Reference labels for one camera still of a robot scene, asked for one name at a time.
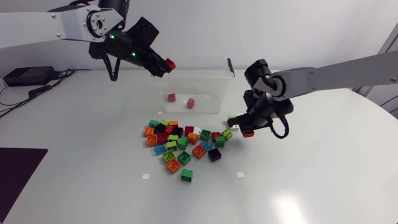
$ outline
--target clear plastic bin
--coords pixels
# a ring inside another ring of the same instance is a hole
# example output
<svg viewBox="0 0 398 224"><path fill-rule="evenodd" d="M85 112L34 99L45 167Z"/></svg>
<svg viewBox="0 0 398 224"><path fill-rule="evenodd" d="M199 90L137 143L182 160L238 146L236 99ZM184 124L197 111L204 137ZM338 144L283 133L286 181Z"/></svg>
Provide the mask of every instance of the clear plastic bin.
<svg viewBox="0 0 398 224"><path fill-rule="evenodd" d="M219 113L225 89L235 77L231 61L220 55L169 56L176 69L163 78L152 77L169 113ZM175 102L168 95L175 93ZM188 109L189 98L195 106Z"/></svg>

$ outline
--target white tabletop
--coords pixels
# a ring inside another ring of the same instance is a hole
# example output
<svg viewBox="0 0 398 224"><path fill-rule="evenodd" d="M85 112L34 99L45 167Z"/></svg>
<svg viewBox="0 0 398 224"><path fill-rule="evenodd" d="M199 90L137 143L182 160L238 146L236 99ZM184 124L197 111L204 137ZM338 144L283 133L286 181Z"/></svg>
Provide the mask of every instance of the white tabletop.
<svg viewBox="0 0 398 224"><path fill-rule="evenodd" d="M292 99L286 139L269 129L234 133L221 160L182 166L192 183L172 175L146 147L149 120L224 130L227 116L246 110L249 85L236 74L220 114L158 114L164 106L144 70L121 71L117 82L80 72L9 113L0 147L49 152L4 223L398 222L398 121L347 89ZM31 88L9 88L0 100L23 100Z"/></svg>

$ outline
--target green block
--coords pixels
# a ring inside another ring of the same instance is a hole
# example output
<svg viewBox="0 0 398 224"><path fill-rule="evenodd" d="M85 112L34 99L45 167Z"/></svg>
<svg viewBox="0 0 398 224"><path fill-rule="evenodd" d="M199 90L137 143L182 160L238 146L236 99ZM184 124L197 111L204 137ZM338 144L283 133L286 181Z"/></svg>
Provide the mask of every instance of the green block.
<svg viewBox="0 0 398 224"><path fill-rule="evenodd" d="M177 159L181 164L187 165L189 161L191 161L192 156L185 151L182 151L180 155L178 155Z"/></svg>
<svg viewBox="0 0 398 224"><path fill-rule="evenodd" d="M163 158L164 158L164 161L168 162L168 161L172 160L173 158L175 158L175 155L172 151L167 151L167 152L163 153Z"/></svg>
<svg viewBox="0 0 398 224"><path fill-rule="evenodd" d="M164 126L166 126L166 127L169 125L169 122L166 121L166 120L162 120L162 121L160 121L160 123L161 123L161 124L164 124Z"/></svg>
<svg viewBox="0 0 398 224"><path fill-rule="evenodd" d="M187 170L187 169L181 170L181 180L187 181L187 182L192 182L192 178L193 178L192 170Z"/></svg>
<svg viewBox="0 0 398 224"><path fill-rule="evenodd" d="M180 141L178 142L178 148L181 150L186 150L188 143L189 142L187 137L181 137Z"/></svg>
<svg viewBox="0 0 398 224"><path fill-rule="evenodd" d="M159 125L158 121L155 121L155 120L149 121L149 127L151 127L151 128L156 128L156 126L158 126L158 125Z"/></svg>
<svg viewBox="0 0 398 224"><path fill-rule="evenodd" d="M225 146L225 137L216 137L216 147L224 147Z"/></svg>
<svg viewBox="0 0 398 224"><path fill-rule="evenodd" d="M202 130L199 136L199 139L208 141L211 136L211 131Z"/></svg>
<svg viewBox="0 0 398 224"><path fill-rule="evenodd" d="M177 142L171 141L166 143L166 148L168 151L177 151Z"/></svg>
<svg viewBox="0 0 398 224"><path fill-rule="evenodd" d="M169 135L169 142L175 141L176 145L177 145L177 141L178 141L178 136L176 135Z"/></svg>
<svg viewBox="0 0 398 224"><path fill-rule="evenodd" d="M225 131L223 131L222 133L221 133L221 135L222 136L224 136L225 137L225 139L228 141L228 140L230 140L231 138L232 138L232 132L230 131L230 130L228 130L228 129L225 129Z"/></svg>

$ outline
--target toy building block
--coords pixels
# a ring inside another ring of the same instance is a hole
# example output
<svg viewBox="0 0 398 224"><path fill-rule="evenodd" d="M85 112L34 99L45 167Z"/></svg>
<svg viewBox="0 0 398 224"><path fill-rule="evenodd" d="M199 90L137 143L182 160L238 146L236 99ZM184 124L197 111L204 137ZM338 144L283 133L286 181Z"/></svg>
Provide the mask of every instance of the toy building block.
<svg viewBox="0 0 398 224"><path fill-rule="evenodd" d="M228 141L228 140L230 140L230 139L232 138L232 135L233 135L233 134L232 134L232 132L231 132L230 130L225 129L225 130L221 133L221 135L225 137L225 140L226 140L226 141Z"/></svg>
<svg viewBox="0 0 398 224"><path fill-rule="evenodd" d="M225 146L225 137L216 137L216 147L224 147Z"/></svg>
<svg viewBox="0 0 398 224"><path fill-rule="evenodd" d="M206 149L206 151L210 151L213 148L213 144L209 141L203 141L200 145Z"/></svg>
<svg viewBox="0 0 398 224"><path fill-rule="evenodd" d="M158 125L159 125L158 121L155 121L155 120L149 121L149 127L151 127L151 128L156 128L156 126L158 126Z"/></svg>
<svg viewBox="0 0 398 224"><path fill-rule="evenodd" d="M155 128L146 128L144 131L144 136L149 137L155 134Z"/></svg>
<svg viewBox="0 0 398 224"><path fill-rule="evenodd" d="M164 120L164 119L162 121L160 121L160 123L163 124L166 127L169 125L169 122Z"/></svg>
<svg viewBox="0 0 398 224"><path fill-rule="evenodd" d="M187 146L188 146L188 138L182 137L178 142L178 148L181 150L186 150Z"/></svg>
<svg viewBox="0 0 398 224"><path fill-rule="evenodd" d="M197 135L200 135L200 132L201 132L201 128L198 128L198 127L194 127L194 129L192 131L193 134L197 134Z"/></svg>
<svg viewBox="0 0 398 224"><path fill-rule="evenodd" d="M166 148L164 147L164 145L155 146L155 152L157 155L161 155L166 152Z"/></svg>
<svg viewBox="0 0 398 224"><path fill-rule="evenodd" d="M171 141L166 143L166 147L168 151L177 151L177 142Z"/></svg>
<svg viewBox="0 0 398 224"><path fill-rule="evenodd" d="M193 98L189 98L187 102L188 109L192 109L195 106L195 100Z"/></svg>
<svg viewBox="0 0 398 224"><path fill-rule="evenodd" d="M174 126L175 128L178 127L178 121L170 121L169 126Z"/></svg>
<svg viewBox="0 0 398 224"><path fill-rule="evenodd" d="M211 141L216 142L216 137L221 137L221 133L211 133Z"/></svg>
<svg viewBox="0 0 398 224"><path fill-rule="evenodd" d="M166 144L167 143L167 137L166 137L165 133L158 134L156 136L156 138L157 138L157 143L159 143L159 144Z"/></svg>
<svg viewBox="0 0 398 224"><path fill-rule="evenodd" d="M170 103L175 102L175 93L169 94L167 99Z"/></svg>
<svg viewBox="0 0 398 224"><path fill-rule="evenodd" d="M181 162L181 164L183 165L187 165L189 161L191 161L191 158L192 156L185 151L182 151L181 154L177 157L178 161Z"/></svg>
<svg viewBox="0 0 398 224"><path fill-rule="evenodd" d="M192 154L195 155L198 159L200 159L206 154L206 149L201 145L199 145L192 150Z"/></svg>
<svg viewBox="0 0 398 224"><path fill-rule="evenodd" d="M219 152L219 150L217 148L210 150L208 152L208 155L212 162L221 159L221 153Z"/></svg>
<svg viewBox="0 0 398 224"><path fill-rule="evenodd" d="M193 171L192 170L187 170L187 169L181 170L181 180L187 181L187 182L192 182L192 179L193 179Z"/></svg>
<svg viewBox="0 0 398 224"><path fill-rule="evenodd" d="M172 134L176 135L176 136L178 136L180 138L183 133L184 133L184 129L183 128L176 127L176 128L173 129L173 133Z"/></svg>
<svg viewBox="0 0 398 224"><path fill-rule="evenodd" d="M164 133L166 134L167 137L169 137L171 134L173 134L173 129L174 129L174 126L170 126L170 125L166 128Z"/></svg>
<svg viewBox="0 0 398 224"><path fill-rule="evenodd" d="M198 135L197 134L193 134L193 133L189 133L188 134L188 142L191 144L196 144L198 142Z"/></svg>
<svg viewBox="0 0 398 224"><path fill-rule="evenodd" d="M192 133L195 128L193 126L186 126L185 127L185 136L188 137L189 133Z"/></svg>
<svg viewBox="0 0 398 224"><path fill-rule="evenodd" d="M171 171L172 174L176 173L181 167L181 163L177 161L175 158L171 159L166 163L167 168Z"/></svg>
<svg viewBox="0 0 398 224"><path fill-rule="evenodd" d="M169 142L175 141L175 143L177 143L178 141L178 136L175 135L169 135Z"/></svg>
<svg viewBox="0 0 398 224"><path fill-rule="evenodd" d="M207 141L207 140L210 139L210 137L211 137L211 132L210 131L202 130L201 133L200 133L200 137L199 138L200 138L200 140Z"/></svg>
<svg viewBox="0 0 398 224"><path fill-rule="evenodd" d="M164 161L168 162L168 161L172 160L173 158L175 158L175 155L174 155L173 151L167 151L167 152L163 153L163 158L164 158Z"/></svg>
<svg viewBox="0 0 398 224"><path fill-rule="evenodd" d="M148 136L147 138L147 143L149 147L154 147L157 144L157 138L156 135L154 136Z"/></svg>
<svg viewBox="0 0 398 224"><path fill-rule="evenodd" d="M155 134L160 134L160 133L164 133L164 131L166 130L166 126L164 124L159 124L158 126L156 126L155 128Z"/></svg>

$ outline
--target blue block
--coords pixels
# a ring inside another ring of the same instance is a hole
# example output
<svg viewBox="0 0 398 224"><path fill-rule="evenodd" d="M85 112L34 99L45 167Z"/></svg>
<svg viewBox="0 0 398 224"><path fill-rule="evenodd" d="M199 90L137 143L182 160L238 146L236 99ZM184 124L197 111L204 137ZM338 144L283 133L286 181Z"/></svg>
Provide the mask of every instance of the blue block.
<svg viewBox="0 0 398 224"><path fill-rule="evenodd" d="M211 142L209 142L209 141L203 141L203 142L201 142L201 143L200 143L200 146L201 146L201 147L204 147L204 148L206 149L207 152L213 149L213 144L212 144Z"/></svg>
<svg viewBox="0 0 398 224"><path fill-rule="evenodd" d="M166 147L164 147L164 145L155 146L155 151L157 155L161 155L166 152Z"/></svg>

